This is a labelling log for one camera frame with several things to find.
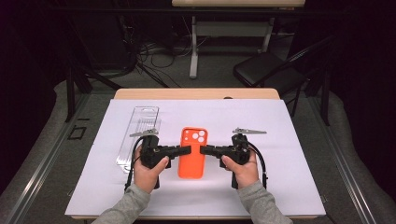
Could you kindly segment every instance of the clear plastic packaging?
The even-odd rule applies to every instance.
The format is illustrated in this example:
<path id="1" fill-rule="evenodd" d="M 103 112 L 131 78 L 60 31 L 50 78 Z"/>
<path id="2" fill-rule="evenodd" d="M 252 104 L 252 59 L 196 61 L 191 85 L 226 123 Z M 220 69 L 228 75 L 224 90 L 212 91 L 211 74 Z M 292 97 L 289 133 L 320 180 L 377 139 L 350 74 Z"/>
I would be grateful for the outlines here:
<path id="1" fill-rule="evenodd" d="M 132 152 L 134 144 L 139 138 L 138 136 L 131 136 L 131 134 L 142 133 L 154 128 L 159 131 L 161 126 L 161 119 L 158 116 L 159 111 L 158 106 L 136 106 L 134 108 L 116 160 L 117 165 L 124 173 L 129 173 L 131 170 Z"/>

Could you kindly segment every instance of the white paper sheet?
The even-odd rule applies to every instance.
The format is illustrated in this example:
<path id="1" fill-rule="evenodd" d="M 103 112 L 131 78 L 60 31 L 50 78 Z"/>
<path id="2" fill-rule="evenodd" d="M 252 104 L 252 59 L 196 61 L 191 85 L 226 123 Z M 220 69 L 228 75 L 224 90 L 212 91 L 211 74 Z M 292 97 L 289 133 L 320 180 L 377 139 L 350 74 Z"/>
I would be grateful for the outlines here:
<path id="1" fill-rule="evenodd" d="M 318 190 L 306 163 L 289 112 L 280 100 L 112 100 L 92 145 L 81 178 L 65 212 L 68 216 L 99 216 L 123 194 L 127 179 L 116 164 L 122 138 L 135 106 L 158 106 L 162 124 L 160 145 L 179 145 L 184 127 L 208 130 L 207 143 L 232 144 L 239 127 L 267 131 L 247 135 L 262 153 L 267 189 L 286 216 L 324 216 Z M 141 217 L 247 217 L 231 172 L 219 160 L 205 157 L 205 173 L 196 180 L 177 176 L 178 159 L 160 175 L 160 188 L 151 194 Z"/>

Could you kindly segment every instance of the person's left hand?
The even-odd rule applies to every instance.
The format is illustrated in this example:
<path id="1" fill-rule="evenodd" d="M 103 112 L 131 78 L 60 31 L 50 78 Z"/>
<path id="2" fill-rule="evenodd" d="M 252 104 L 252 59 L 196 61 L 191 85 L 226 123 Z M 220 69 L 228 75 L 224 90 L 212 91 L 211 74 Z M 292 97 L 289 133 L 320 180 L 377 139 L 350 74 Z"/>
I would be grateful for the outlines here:
<path id="1" fill-rule="evenodd" d="M 135 160 L 140 157 L 141 149 L 142 147 L 138 147 L 136 149 L 136 153 L 134 155 Z M 149 169 L 142 164 L 140 159 L 138 159 L 134 163 L 134 184 L 143 191 L 151 193 L 157 183 L 158 175 L 165 169 L 168 162 L 169 158 L 164 157 L 154 168 Z"/>

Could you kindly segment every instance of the forearm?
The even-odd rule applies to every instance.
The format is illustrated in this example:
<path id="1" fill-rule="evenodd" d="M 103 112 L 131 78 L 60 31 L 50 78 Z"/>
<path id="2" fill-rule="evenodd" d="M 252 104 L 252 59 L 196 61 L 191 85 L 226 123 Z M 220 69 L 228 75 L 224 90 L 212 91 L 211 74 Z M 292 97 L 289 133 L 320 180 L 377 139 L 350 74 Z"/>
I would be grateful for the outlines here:
<path id="1" fill-rule="evenodd" d="M 93 223 L 133 223 L 148 206 L 150 195 L 132 184 L 122 199 L 112 208 L 107 209 Z"/>
<path id="2" fill-rule="evenodd" d="M 276 207 L 274 196 L 262 186 L 260 180 L 249 187 L 239 189 L 238 194 L 253 223 L 292 223 Z"/>

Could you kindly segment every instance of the orange phone case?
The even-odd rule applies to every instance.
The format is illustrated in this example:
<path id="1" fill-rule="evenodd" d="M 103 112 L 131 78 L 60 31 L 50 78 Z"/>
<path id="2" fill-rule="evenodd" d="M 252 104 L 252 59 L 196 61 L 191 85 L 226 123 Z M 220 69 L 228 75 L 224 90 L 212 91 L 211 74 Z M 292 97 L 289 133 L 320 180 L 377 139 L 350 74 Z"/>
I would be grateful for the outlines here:
<path id="1" fill-rule="evenodd" d="M 186 127 L 181 132 L 180 146 L 191 146 L 191 154 L 180 156 L 178 160 L 178 176 L 180 178 L 199 179 L 204 175 L 205 155 L 201 154 L 200 146 L 206 146 L 207 130 Z"/>

